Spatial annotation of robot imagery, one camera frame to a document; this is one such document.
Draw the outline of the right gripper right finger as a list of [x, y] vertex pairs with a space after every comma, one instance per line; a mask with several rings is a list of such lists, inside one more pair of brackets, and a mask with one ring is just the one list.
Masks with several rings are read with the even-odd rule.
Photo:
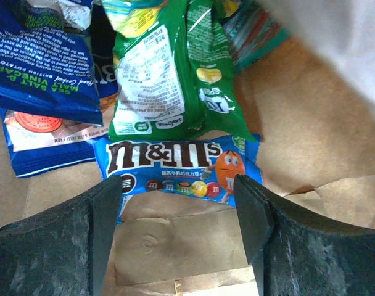
[[234, 198], [260, 295], [375, 295], [375, 229], [317, 214], [246, 175]]

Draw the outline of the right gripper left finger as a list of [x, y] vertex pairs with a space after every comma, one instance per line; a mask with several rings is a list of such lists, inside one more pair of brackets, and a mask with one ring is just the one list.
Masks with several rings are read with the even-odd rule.
[[0, 295], [101, 295], [122, 179], [0, 228]]

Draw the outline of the brown paper bag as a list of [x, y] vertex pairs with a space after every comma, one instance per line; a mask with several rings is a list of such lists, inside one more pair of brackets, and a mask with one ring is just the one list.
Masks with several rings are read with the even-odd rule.
[[[235, 78], [263, 183], [315, 212], [375, 228], [375, 120], [363, 101], [288, 39]], [[0, 227], [101, 180], [94, 162], [18, 179], [0, 119]], [[256, 295], [235, 209], [180, 195], [139, 194], [116, 228], [105, 295]]]

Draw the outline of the blue M&M's packet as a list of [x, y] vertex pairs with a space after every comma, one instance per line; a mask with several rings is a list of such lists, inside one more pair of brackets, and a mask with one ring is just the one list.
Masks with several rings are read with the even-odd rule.
[[94, 144], [104, 179], [122, 179], [119, 213], [136, 195], [150, 191], [185, 195], [235, 206], [234, 179], [248, 175], [262, 182], [256, 165], [261, 137], [220, 136], [196, 141], [120, 141]]

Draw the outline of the blue Burts chips bag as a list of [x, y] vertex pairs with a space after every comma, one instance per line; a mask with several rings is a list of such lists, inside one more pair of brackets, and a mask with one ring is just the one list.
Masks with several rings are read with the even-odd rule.
[[19, 178], [95, 159], [118, 86], [100, 1], [0, 1], [0, 116]]

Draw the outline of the green candy bag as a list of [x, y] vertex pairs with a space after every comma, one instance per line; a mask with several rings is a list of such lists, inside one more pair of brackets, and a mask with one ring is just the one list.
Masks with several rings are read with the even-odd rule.
[[232, 1], [103, 1], [116, 33], [112, 141], [187, 140], [218, 130], [251, 138], [234, 95], [221, 19]]

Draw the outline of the teal Fox's candy bag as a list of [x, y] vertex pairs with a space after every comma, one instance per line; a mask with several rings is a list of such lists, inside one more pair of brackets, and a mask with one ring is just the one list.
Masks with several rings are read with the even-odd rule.
[[224, 5], [221, 24], [236, 72], [263, 58], [289, 37], [287, 30], [256, 1], [225, 1]]

